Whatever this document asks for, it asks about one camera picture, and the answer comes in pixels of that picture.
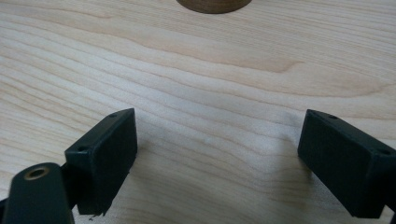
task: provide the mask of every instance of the wooden table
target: wooden table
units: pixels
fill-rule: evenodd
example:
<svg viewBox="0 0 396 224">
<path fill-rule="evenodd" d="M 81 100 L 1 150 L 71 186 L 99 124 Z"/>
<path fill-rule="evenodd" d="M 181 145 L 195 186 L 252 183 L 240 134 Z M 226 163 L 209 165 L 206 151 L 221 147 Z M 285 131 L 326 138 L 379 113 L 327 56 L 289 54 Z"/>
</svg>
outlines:
<svg viewBox="0 0 396 224">
<path fill-rule="evenodd" d="M 357 219 L 297 157 L 307 108 L 396 147 L 396 2 L 0 1 L 0 196 L 105 115 L 136 111 L 139 153 L 105 217 L 77 223 Z"/>
</svg>

